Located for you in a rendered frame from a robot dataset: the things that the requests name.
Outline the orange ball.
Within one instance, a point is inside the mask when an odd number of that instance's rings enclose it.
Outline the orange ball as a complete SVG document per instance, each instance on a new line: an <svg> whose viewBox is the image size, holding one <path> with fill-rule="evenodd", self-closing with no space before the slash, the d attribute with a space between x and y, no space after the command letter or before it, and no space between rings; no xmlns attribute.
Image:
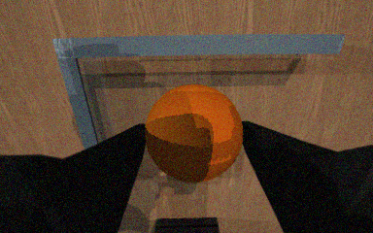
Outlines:
<svg viewBox="0 0 373 233"><path fill-rule="evenodd" d="M243 144L243 124L224 94L204 84L185 84L154 103L145 140L153 162L166 175L204 183L235 162Z"/></svg>

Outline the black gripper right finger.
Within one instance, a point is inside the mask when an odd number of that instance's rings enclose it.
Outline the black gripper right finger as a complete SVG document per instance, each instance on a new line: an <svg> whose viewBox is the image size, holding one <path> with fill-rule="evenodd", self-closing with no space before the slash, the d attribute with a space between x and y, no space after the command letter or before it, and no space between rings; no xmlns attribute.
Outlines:
<svg viewBox="0 0 373 233"><path fill-rule="evenodd" d="M373 191L373 145L335 151L242 124L245 152L284 233L349 233Z"/></svg>

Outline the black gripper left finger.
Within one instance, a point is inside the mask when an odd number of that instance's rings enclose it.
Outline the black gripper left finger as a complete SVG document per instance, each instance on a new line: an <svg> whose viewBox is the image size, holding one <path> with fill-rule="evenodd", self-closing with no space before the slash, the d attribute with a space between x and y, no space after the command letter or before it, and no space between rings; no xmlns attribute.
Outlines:
<svg viewBox="0 0 373 233"><path fill-rule="evenodd" d="M65 158L0 155L0 207L37 207L54 233L118 233L146 140L137 124Z"/></svg>

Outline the clear l-shaped low wall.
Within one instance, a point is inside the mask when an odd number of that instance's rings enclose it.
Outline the clear l-shaped low wall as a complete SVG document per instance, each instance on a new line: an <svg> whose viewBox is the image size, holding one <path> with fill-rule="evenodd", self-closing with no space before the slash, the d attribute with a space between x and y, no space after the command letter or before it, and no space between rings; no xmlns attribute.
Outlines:
<svg viewBox="0 0 373 233"><path fill-rule="evenodd" d="M116 135L100 57L78 58L98 142Z"/></svg>

